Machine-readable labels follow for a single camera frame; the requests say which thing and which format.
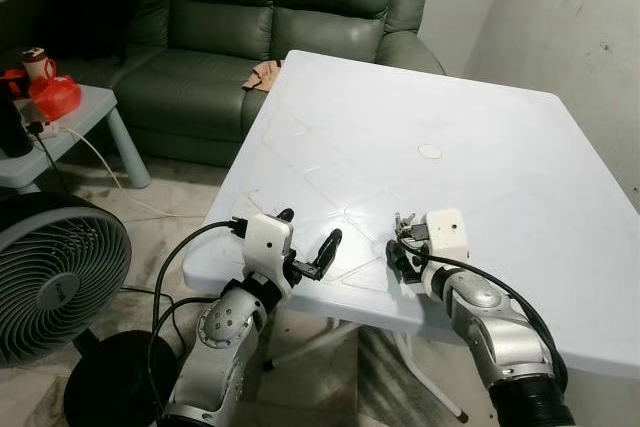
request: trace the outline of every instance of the white plastic table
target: white plastic table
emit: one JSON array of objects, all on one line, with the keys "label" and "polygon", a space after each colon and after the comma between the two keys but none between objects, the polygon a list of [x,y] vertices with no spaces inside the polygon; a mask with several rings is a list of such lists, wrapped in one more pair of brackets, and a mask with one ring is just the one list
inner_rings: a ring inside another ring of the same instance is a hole
[{"label": "white plastic table", "polygon": [[[60,131],[56,137],[43,139],[51,157],[54,160],[59,159],[79,140],[69,132],[65,132],[62,127],[68,127],[80,135],[85,135],[106,117],[131,184],[136,188],[149,185],[151,177],[116,109],[117,102],[113,91],[87,85],[80,87],[82,101],[78,108],[57,120]],[[34,109],[30,102],[19,102],[21,111]],[[49,159],[37,143],[34,144],[31,152],[22,157],[7,157],[0,150],[0,186],[17,189],[23,194],[38,192],[35,179],[49,167],[51,167]]]},{"label": "white plastic table", "polygon": [[[291,52],[205,223],[285,207],[303,258],[343,231],[290,308],[458,341],[384,256],[396,211],[455,207],[471,263],[537,307],[570,367],[640,377],[640,218],[555,95]],[[183,263],[202,292],[241,267],[223,229]]]}]

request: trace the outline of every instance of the electric fan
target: electric fan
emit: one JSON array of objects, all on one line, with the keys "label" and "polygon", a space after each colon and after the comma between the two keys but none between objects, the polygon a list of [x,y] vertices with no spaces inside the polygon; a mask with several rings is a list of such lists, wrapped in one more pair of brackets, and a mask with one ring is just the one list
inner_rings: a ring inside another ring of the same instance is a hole
[{"label": "electric fan", "polygon": [[[100,342],[89,330],[125,280],[127,231],[109,212],[65,194],[33,193],[0,203],[0,367],[32,362],[73,341],[82,355],[64,395],[71,427],[148,426],[146,375],[151,334],[130,331]],[[151,366],[166,400],[177,363],[154,342]]]}]

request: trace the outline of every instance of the cloth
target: cloth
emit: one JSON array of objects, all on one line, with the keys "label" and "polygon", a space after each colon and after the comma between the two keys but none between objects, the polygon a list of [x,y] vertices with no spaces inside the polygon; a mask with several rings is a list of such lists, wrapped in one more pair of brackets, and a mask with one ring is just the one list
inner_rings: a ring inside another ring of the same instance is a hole
[{"label": "cloth", "polygon": [[281,66],[281,60],[267,60],[259,63],[253,68],[251,76],[242,84],[242,87],[248,90],[256,89],[269,92],[278,78]]}]

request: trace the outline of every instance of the red bag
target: red bag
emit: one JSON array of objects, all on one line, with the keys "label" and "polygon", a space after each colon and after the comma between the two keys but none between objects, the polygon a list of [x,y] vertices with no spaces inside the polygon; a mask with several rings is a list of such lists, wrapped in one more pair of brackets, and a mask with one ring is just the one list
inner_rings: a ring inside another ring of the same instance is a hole
[{"label": "red bag", "polygon": [[29,87],[29,97],[49,121],[77,109],[82,98],[80,86],[68,75],[56,77],[55,62],[50,62],[53,64],[53,75],[38,77]]}]

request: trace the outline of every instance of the green leather sofa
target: green leather sofa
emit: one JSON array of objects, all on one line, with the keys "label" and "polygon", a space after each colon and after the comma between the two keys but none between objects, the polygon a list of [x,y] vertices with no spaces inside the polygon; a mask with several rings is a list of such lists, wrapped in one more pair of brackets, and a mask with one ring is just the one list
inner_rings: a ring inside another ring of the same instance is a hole
[{"label": "green leather sofa", "polygon": [[[230,165],[266,97],[241,88],[260,61],[300,49],[442,74],[416,36],[424,3],[141,0],[127,34],[125,65],[61,60],[59,71],[113,89],[140,151]],[[37,4],[11,0],[0,6],[0,67],[15,64],[28,45],[25,26]]]}]

